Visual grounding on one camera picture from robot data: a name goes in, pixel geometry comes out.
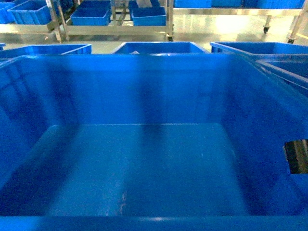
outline metal rack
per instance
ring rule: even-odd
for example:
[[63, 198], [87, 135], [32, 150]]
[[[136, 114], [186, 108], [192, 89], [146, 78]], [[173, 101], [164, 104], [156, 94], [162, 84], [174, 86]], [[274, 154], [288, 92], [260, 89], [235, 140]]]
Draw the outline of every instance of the metal rack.
[[[127, 15], [127, 7], [124, 4], [121, 7], [116, 7], [115, 1], [111, 0], [112, 8], [112, 18], [113, 21], [109, 26], [73, 26], [71, 21], [68, 20], [67, 24], [67, 35], [153, 35], [161, 34], [169, 37], [173, 34], [173, 31], [170, 31], [172, 27], [169, 27], [170, 12], [168, 7], [170, 0], [165, 1], [165, 8], [167, 12], [166, 26], [132, 26], [128, 25], [124, 21], [125, 16]], [[120, 10], [120, 17], [116, 18], [116, 12]]]
[[[127, 24], [125, 16], [128, 13], [125, 4], [116, 6], [115, 0], [111, 0], [113, 21], [109, 26], [73, 26], [71, 20], [65, 16], [61, 5], [58, 2], [58, 10], [60, 16], [57, 17], [54, 7], [54, 1], [45, 0], [51, 14], [51, 22], [47, 25], [17, 25], [2, 24], [0, 25], [0, 33], [10, 34], [48, 34], [54, 31], [59, 42], [69, 40], [70, 35], [152, 35], [160, 34], [166, 36], [169, 41], [173, 41], [174, 24], [173, 14], [177, 15], [264, 15], [268, 16], [264, 25], [264, 33], [270, 28], [270, 20], [272, 16], [294, 16], [296, 17], [295, 25], [291, 35], [288, 37], [288, 43], [294, 43], [296, 34], [298, 33], [301, 22], [303, 21], [303, 13], [308, 11], [308, 0], [305, 0], [303, 9], [234, 9], [234, 8], [173, 8], [174, 0], [165, 0], [165, 9], [167, 12], [166, 26], [132, 26]], [[80, 4], [80, 0], [74, 0], [75, 5]]]
[[267, 16], [264, 25], [264, 33], [270, 29], [270, 21], [272, 16], [294, 16], [296, 17], [291, 35], [288, 37], [288, 43], [294, 43], [299, 27], [303, 21], [303, 14], [308, 11], [308, 0], [305, 0], [302, 9], [234, 9], [234, 8], [208, 8], [208, 9], [192, 9], [192, 8], [174, 8], [174, 14], [189, 15], [255, 15]]

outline stainless steel shelf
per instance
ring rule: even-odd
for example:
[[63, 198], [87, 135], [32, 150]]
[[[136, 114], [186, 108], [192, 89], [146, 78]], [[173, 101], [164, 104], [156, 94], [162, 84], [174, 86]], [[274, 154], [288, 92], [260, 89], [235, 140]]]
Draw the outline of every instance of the stainless steel shelf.
[[46, 25], [0, 24], [0, 31], [3, 34], [48, 34], [54, 28], [53, 22]]
[[69, 35], [164, 35], [166, 30], [166, 26], [67, 26]]
[[173, 14], [298, 16], [302, 9], [174, 8]]

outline caster wheel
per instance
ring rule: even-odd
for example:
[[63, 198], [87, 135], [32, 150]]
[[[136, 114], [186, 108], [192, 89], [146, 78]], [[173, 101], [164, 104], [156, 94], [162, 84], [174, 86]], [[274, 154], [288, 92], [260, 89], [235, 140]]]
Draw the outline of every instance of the caster wheel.
[[263, 31], [264, 31], [264, 34], [267, 34], [267, 32], [269, 31], [269, 27], [265, 27], [264, 29], [263, 29]]
[[294, 39], [289, 39], [289, 40], [288, 40], [288, 43], [293, 44], [293, 43], [294, 43]]

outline blue plastic crate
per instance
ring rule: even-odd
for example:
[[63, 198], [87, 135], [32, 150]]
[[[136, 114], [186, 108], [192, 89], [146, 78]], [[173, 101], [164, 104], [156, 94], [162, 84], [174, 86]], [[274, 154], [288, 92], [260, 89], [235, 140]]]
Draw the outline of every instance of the blue plastic crate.
[[257, 0], [244, 0], [244, 7], [245, 8], [256, 8]]
[[280, 42], [211, 42], [210, 45], [212, 53], [235, 53], [255, 60], [308, 54], [308, 46]]
[[51, 21], [49, 9], [43, 1], [26, 1], [8, 10], [17, 24], [44, 25]]
[[14, 7], [13, 3], [0, 2], [0, 24], [7, 24], [14, 22], [12, 15], [8, 12], [8, 9]]
[[305, 0], [300, 0], [297, 8], [303, 8]]
[[1, 230], [307, 229], [282, 146], [308, 99], [238, 55], [24, 56], [0, 76]]
[[176, 8], [211, 8], [212, 0], [174, 0]]
[[111, 22], [108, 8], [79, 8], [71, 19], [75, 26], [107, 26]]
[[38, 54], [91, 54], [91, 44], [31, 45], [0, 51], [0, 58], [15, 58], [21, 55]]
[[164, 7], [135, 8], [132, 10], [134, 26], [165, 26], [166, 11]]
[[125, 42], [113, 51], [115, 54], [183, 54], [208, 53], [193, 42]]
[[258, 0], [257, 7], [261, 9], [294, 9], [299, 8], [301, 0]]
[[[158, 0], [151, 0], [151, 4], [153, 7], [160, 7], [160, 3]], [[131, 17], [132, 9], [139, 8], [138, 4], [136, 1], [129, 1], [128, 3], [128, 9], [129, 9], [129, 15], [130, 15], [130, 20], [133, 20]]]
[[212, 0], [212, 7], [239, 7], [242, 0]]
[[81, 8], [108, 8], [111, 9], [109, 0], [84, 0], [80, 4]]
[[258, 63], [278, 75], [298, 92], [308, 96], [308, 55], [260, 60]]

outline factory floor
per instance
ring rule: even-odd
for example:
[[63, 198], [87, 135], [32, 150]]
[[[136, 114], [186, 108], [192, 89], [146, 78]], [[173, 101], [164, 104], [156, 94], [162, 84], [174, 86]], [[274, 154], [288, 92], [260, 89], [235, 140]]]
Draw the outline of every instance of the factory floor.
[[[210, 51], [212, 41], [275, 41], [287, 42], [294, 17], [273, 17], [270, 30], [263, 33], [266, 16], [175, 15], [174, 41], [192, 41]], [[297, 34], [295, 44], [308, 45], [308, 13]], [[92, 44], [92, 53], [110, 53], [126, 41], [164, 41], [163, 36], [71, 36], [63, 44]], [[0, 34], [6, 49], [29, 44], [58, 44], [54, 33], [49, 35]]]

